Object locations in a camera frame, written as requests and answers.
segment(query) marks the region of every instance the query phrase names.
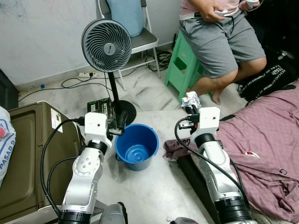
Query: bare foot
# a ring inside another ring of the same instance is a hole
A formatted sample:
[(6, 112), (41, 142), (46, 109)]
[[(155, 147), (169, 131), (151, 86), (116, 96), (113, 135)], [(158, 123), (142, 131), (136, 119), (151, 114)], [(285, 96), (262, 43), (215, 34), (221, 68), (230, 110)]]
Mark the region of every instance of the bare foot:
[(223, 89), (219, 89), (219, 90), (215, 90), (213, 92), (211, 92), (211, 98), (214, 101), (214, 103), (216, 103), (217, 105), (221, 105), (221, 101), (220, 101), (220, 94), (222, 93)]

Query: white bag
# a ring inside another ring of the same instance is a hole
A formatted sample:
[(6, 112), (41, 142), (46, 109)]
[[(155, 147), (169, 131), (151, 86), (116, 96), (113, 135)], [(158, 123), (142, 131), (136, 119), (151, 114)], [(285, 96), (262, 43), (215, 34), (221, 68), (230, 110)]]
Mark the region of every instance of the white bag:
[(0, 106), (0, 187), (7, 172), (15, 138), (15, 130), (10, 123), (9, 113)]

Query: white label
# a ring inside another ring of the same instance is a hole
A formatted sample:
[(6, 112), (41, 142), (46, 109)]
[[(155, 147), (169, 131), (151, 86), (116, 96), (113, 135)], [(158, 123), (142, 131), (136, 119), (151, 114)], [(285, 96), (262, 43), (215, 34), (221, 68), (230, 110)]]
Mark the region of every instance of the white label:
[[(57, 111), (51, 108), (51, 121), (52, 128), (55, 129), (61, 123), (61, 115)], [(63, 133), (62, 126), (58, 129), (59, 132)]]

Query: electrical cord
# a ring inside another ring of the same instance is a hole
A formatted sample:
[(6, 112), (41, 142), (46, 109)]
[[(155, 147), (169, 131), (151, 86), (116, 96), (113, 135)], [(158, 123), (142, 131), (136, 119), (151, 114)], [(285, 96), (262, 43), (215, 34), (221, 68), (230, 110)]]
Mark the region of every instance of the electrical cord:
[(216, 169), (218, 169), (219, 171), (221, 171), (228, 179), (230, 179), (236, 186), (237, 188), (240, 190), (240, 192), (242, 193), (243, 197), (244, 197), (244, 200), (245, 200), (245, 203), (249, 206), (249, 201), (248, 201), (248, 198), (245, 194), (245, 191), (242, 189), (242, 187), (240, 186), (240, 184), (235, 181), (234, 178), (232, 178), (224, 169), (222, 169), (221, 167), (219, 167), (216, 163), (214, 163), (213, 161), (211, 161), (210, 159), (204, 157), (203, 155), (201, 155), (200, 153), (198, 153), (197, 151), (195, 151), (194, 149), (190, 148), (189, 146), (187, 146), (178, 136), (178, 125), (184, 121), (184, 120), (188, 120), (188, 117), (185, 117), (185, 118), (182, 118), (180, 119), (175, 127), (174, 127), (174, 134), (176, 136), (176, 139), (178, 140), (178, 142), (184, 146), (186, 149), (188, 149), (189, 151), (193, 152), (194, 154), (196, 154), (199, 158), (205, 160), (206, 162), (210, 163), (211, 165), (213, 165)]
[[(153, 58), (154, 58), (154, 55), (150, 55), (148, 52), (147, 52), (147, 54), (148, 54), (148, 57), (145, 59), (145, 62), (147, 61), (147, 59), (148, 59), (149, 57), (153, 57)], [(168, 68), (168, 64), (169, 64), (169, 62), (170, 62), (170, 58), (171, 58), (171, 52), (168, 52), (168, 51), (161, 51), (161, 52), (158, 52), (158, 53), (157, 53), (157, 57), (158, 57), (159, 67), (161, 68), (160, 70), (165, 70), (165, 69), (167, 69), (167, 68)], [(126, 76), (131, 75), (133, 72), (135, 72), (135, 71), (136, 71), (138, 68), (140, 68), (140, 67), (145, 67), (145, 68), (148, 67), (152, 72), (156, 72), (157, 70), (152, 69), (151, 66), (155, 66), (155, 65), (150, 65), (150, 64), (147, 64), (147, 65), (140, 65), (140, 66), (134, 68), (130, 73), (124, 75), (123, 77), (126, 77)], [(76, 80), (78, 80), (79, 82), (76, 83), (76, 84), (72, 84), (72, 85), (70, 85), (70, 86), (66, 86), (65, 83), (66, 83), (67, 81), (69, 81), (69, 80), (72, 80), (72, 79), (76, 79)], [(29, 93), (28, 95), (22, 97), (21, 99), (18, 100), (18, 102), (21, 102), (23, 99), (27, 98), (28, 96), (30, 96), (30, 95), (32, 95), (32, 94), (34, 94), (34, 93), (40, 92), (40, 91), (45, 91), (45, 90), (73, 89), (73, 88), (77, 88), (77, 87), (80, 87), (80, 86), (83, 86), (83, 85), (89, 85), (89, 84), (98, 84), (98, 85), (102, 85), (102, 86), (104, 86), (104, 87), (106, 88), (106, 90), (110, 90), (110, 91), (112, 91), (110, 88), (107, 87), (107, 84), (106, 84), (106, 85), (104, 85), (104, 84), (102, 84), (102, 83), (86, 83), (86, 84), (81, 84), (81, 83), (83, 83), (83, 82), (88, 82), (88, 81), (90, 81), (90, 80), (94, 80), (94, 79), (105, 79), (105, 80), (106, 80), (107, 78), (106, 78), (106, 76), (105, 76), (105, 77), (96, 77), (96, 78), (90, 76), (90, 78), (87, 79), (87, 80), (82, 80), (82, 79), (79, 79), (79, 78), (76, 78), (76, 77), (68, 78), (68, 79), (64, 80), (64, 81), (60, 84), (61, 87), (36, 90), (36, 91), (31, 92), (31, 93)]]
[(240, 174), (240, 172), (239, 172), (239, 169), (238, 169), (237, 165), (235, 164), (235, 162), (234, 162), (232, 159), (230, 159), (230, 164), (233, 165), (233, 167), (234, 167), (234, 169), (235, 169), (235, 172), (237, 173), (237, 176), (238, 176), (238, 179), (239, 179), (240, 186), (241, 186), (241, 188), (243, 189), (243, 191), (245, 192), (245, 188), (244, 188), (244, 184), (243, 184), (243, 181), (242, 181), (242, 177), (241, 177), (241, 174)]
[(68, 161), (68, 160), (74, 160), (74, 159), (76, 159), (76, 158), (77, 158), (76, 156), (69, 157), (69, 158), (64, 158), (64, 159), (59, 160), (58, 162), (56, 162), (56, 163), (52, 166), (52, 168), (51, 168), (51, 170), (50, 170), (50, 172), (49, 172), (49, 175), (48, 175), (48, 180), (47, 180), (47, 191), (48, 191), (49, 197), (52, 198), (51, 190), (50, 190), (50, 184), (51, 184), (51, 177), (52, 177), (52, 174), (53, 174), (55, 168), (56, 168), (60, 163), (62, 163), (62, 162), (65, 162), (65, 161)]
[(43, 189), (43, 192), (46, 196), (46, 198), (48, 199), (49, 203), (51, 204), (53, 210), (55, 211), (56, 215), (58, 217), (60, 217), (60, 210), (58, 209), (58, 207), (55, 205), (52, 197), (49, 195), (48, 191), (47, 191), (47, 188), (46, 188), (46, 185), (45, 185), (45, 180), (44, 180), (44, 158), (45, 158), (45, 154), (46, 154), (46, 149), (48, 147), (48, 144), (50, 143), (50, 141), (52, 140), (53, 136), (55, 135), (55, 133), (57, 132), (57, 130), (65, 123), (68, 123), (68, 122), (73, 122), (73, 121), (76, 121), (75, 119), (67, 119), (67, 120), (64, 120), (63, 122), (61, 122), (55, 129), (54, 131), (52, 132), (52, 134), (50, 135), (50, 137), (47, 139), (46, 143), (44, 144), (43, 146), (43, 150), (42, 150), (42, 155), (41, 155), (41, 164), (40, 164), (40, 178), (41, 178), (41, 185), (42, 185), (42, 189)]
[(83, 137), (83, 135), (81, 133), (81, 130), (80, 130), (79, 126), (76, 125), (76, 128), (77, 128), (77, 132), (78, 132), (78, 136), (79, 136), (80, 146), (81, 147), (86, 147), (86, 144), (85, 144), (85, 141), (84, 141), (84, 137)]
[[(150, 55), (147, 50), (146, 50), (146, 54), (148, 56), (146, 57), (145, 61), (147, 61), (149, 57), (155, 58), (155, 55)], [(172, 53), (169, 51), (159, 51), (157, 53), (158, 66), (159, 66), (160, 71), (163, 71), (168, 68), (168, 65), (171, 60), (171, 55), (172, 55)], [(157, 66), (148, 64), (148, 68), (152, 72), (158, 71), (157, 69), (153, 69), (151, 67), (157, 67)]]
[[(71, 80), (71, 79), (78, 79), (78, 78), (69, 78), (69, 79), (66, 79), (66, 80), (64, 80), (64, 81), (61, 83), (61, 85), (64, 84), (66, 81)], [(88, 79), (88, 80), (84, 80), (84, 81), (82, 81), (82, 82), (87, 82), (87, 81), (94, 80), (94, 79), (97, 79), (97, 78), (90, 78), (90, 79)], [(36, 91), (31, 92), (31, 93), (29, 93), (28, 95), (24, 96), (23, 98), (19, 99), (18, 102), (21, 102), (23, 99), (25, 99), (26, 97), (28, 97), (28, 96), (30, 96), (30, 95), (32, 95), (32, 94), (34, 94), (34, 93), (37, 93), (37, 92), (40, 92), (40, 91), (45, 91), (45, 90), (74, 89), (74, 88), (77, 88), (77, 87), (80, 87), (80, 86), (84, 86), (84, 85), (89, 85), (89, 84), (97, 84), (97, 85), (102, 85), (102, 86), (105, 87), (105, 85), (102, 84), (102, 83), (85, 83), (85, 84), (80, 84), (80, 83), (81, 83), (81, 82), (79, 82), (79, 83), (77, 83), (77, 84), (74, 84), (74, 85), (71, 85), (71, 86), (65, 86), (65, 85), (63, 85), (62, 87), (58, 87), (58, 88), (48, 88), (48, 89), (36, 90)]]

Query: light blue cushion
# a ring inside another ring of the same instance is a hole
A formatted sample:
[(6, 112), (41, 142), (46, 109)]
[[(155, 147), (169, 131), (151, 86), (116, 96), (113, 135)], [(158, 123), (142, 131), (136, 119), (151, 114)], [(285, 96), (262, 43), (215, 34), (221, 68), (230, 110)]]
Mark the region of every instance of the light blue cushion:
[(107, 0), (112, 19), (123, 25), (130, 36), (138, 36), (144, 26), (140, 0)]

